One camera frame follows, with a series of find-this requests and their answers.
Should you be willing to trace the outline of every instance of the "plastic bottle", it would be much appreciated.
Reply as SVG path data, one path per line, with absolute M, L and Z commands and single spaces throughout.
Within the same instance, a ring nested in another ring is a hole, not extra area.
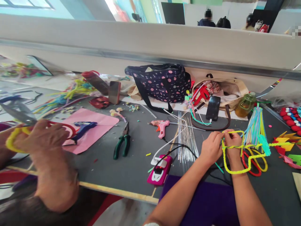
M 254 92 L 245 94 L 241 102 L 236 106 L 235 114 L 242 118 L 248 116 L 249 112 L 253 109 L 255 102 L 256 96 Z
M 107 95 L 109 93 L 109 86 L 99 77 L 99 73 L 97 71 L 83 72 L 82 76 L 95 89 L 101 92 L 102 95 Z

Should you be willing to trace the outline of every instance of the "gray tabletop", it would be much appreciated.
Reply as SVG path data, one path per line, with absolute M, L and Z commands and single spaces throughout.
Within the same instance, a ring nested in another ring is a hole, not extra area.
M 16 87 L 15 84 L 5 83 L 6 88 Z M 32 90 L 40 91 L 44 95 L 36 104 L 30 105 L 31 108 L 45 102 L 49 96 L 46 94 L 54 93 L 55 90 L 31 88 Z M 107 109 L 98 110 L 92 107 L 88 100 L 83 100 L 75 104 L 76 108 L 83 106 L 86 109 L 99 112 L 101 114 L 110 115 L 110 109 L 117 107 L 124 108 L 122 115 L 129 121 L 129 135 L 131 136 L 131 146 L 127 157 L 119 157 L 118 160 L 113 160 L 114 147 L 118 142 L 118 137 L 123 130 L 125 123 L 119 121 L 117 126 L 113 127 L 97 142 L 95 142 L 87 151 L 79 155 L 68 154 L 73 159 L 76 168 L 79 171 L 79 180 L 81 184 L 92 189 L 97 189 L 109 193 L 114 193 L 122 196 L 127 196 L 143 201 L 156 202 L 160 197 L 162 188 L 154 187 L 146 182 L 152 168 L 150 164 L 152 156 L 162 147 L 165 142 L 158 138 L 159 133 L 156 133 L 156 127 L 147 125 L 148 122 L 156 120 L 144 108 L 139 111 L 129 112 L 129 108 L 121 102 L 119 105 L 110 105 Z M 154 112 L 158 120 L 176 120 L 169 117 L 167 114 Z M 59 114 L 53 117 L 66 118 L 68 115 Z M 268 111 L 263 110 L 264 123 L 267 133 L 268 142 L 273 141 L 273 137 L 277 137 L 285 131 L 290 132 L 290 129 L 274 118 Z M 1 115 L 1 121 L 10 120 L 8 115 Z M 59 122 L 60 119 L 53 118 L 53 121 Z M 221 127 L 227 123 L 227 119 L 219 118 L 216 125 Z M 248 125 L 247 121 L 232 120 L 229 128 L 245 130 Z M 166 140 L 174 138 L 177 126 L 170 125 L 166 127 Z M 206 139 L 210 132 L 194 131 L 195 139 L 199 152 L 203 142 L 203 137 Z M 166 146 L 160 154 L 166 153 L 170 145 Z M 286 165 L 282 159 L 278 158 L 277 151 L 271 148 L 272 155 L 266 157 L 268 162 L 268 170 L 262 173 L 260 177 L 253 177 L 248 174 L 250 181 L 264 205 L 268 215 L 270 216 L 273 225 L 295 225 L 301 221 L 301 203 L 294 184 L 292 172 L 299 172 Z M 301 150 L 294 147 L 290 154 L 300 154 Z M 15 169 L 24 170 L 31 164 L 30 158 L 26 158 L 18 163 L 13 164 Z M 192 163 L 182 165 L 177 159 L 174 160 L 173 166 L 169 174 L 182 176 Z M 222 158 L 218 160 L 220 166 L 223 165 Z M 210 170 L 213 176 L 222 178 L 231 182 L 231 176 L 225 171 L 223 175 L 218 169 Z M 212 183 L 224 184 L 223 181 L 212 178 L 208 173 L 203 178 L 205 181 Z

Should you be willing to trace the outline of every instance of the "navy bag with pink dots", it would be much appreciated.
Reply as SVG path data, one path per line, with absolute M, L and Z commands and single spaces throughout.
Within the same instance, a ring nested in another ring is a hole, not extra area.
M 153 107 L 149 96 L 167 102 L 168 112 L 172 113 L 170 103 L 184 102 L 186 90 L 191 88 L 190 74 L 181 64 L 128 66 L 125 74 L 133 76 L 141 97 L 157 112 L 166 113 L 162 108 Z

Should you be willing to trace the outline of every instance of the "hair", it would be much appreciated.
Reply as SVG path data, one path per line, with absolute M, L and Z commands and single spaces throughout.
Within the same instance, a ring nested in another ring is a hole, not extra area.
M 212 12 L 210 9 L 207 9 L 206 12 L 205 12 L 205 17 L 207 18 L 212 18 Z
M 246 29 L 252 25 L 253 21 L 254 21 L 254 16 L 252 13 L 250 13 L 247 17 Z
M 231 28 L 231 23 L 230 21 L 224 17 L 224 18 L 220 18 L 219 21 L 216 24 L 216 27 L 220 27 L 220 28 Z

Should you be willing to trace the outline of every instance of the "floor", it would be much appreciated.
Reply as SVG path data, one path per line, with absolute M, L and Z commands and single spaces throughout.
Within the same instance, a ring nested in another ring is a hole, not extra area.
M 11 188 L 0 189 L 0 200 L 11 195 Z M 93 226 L 142 226 L 154 208 L 153 204 L 123 198 L 113 203 Z

